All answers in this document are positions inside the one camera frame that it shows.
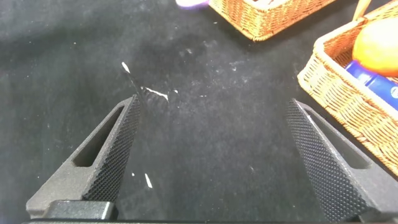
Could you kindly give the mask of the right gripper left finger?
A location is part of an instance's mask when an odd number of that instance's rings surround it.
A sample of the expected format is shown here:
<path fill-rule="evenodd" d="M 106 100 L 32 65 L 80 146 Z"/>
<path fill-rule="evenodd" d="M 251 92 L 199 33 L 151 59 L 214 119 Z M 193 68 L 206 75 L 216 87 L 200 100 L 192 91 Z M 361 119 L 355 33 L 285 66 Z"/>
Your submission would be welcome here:
<path fill-rule="evenodd" d="M 56 200 L 115 202 L 139 119 L 137 95 L 118 103 L 27 201 L 30 217 L 43 218 Z"/>

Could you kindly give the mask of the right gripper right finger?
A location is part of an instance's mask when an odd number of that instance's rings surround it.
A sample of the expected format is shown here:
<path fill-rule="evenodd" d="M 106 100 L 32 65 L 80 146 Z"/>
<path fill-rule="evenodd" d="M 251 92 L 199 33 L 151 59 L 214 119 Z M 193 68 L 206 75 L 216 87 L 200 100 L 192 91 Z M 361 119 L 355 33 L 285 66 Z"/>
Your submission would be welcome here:
<path fill-rule="evenodd" d="M 397 222 L 397 178 L 296 99 L 287 122 L 328 221 Z"/>

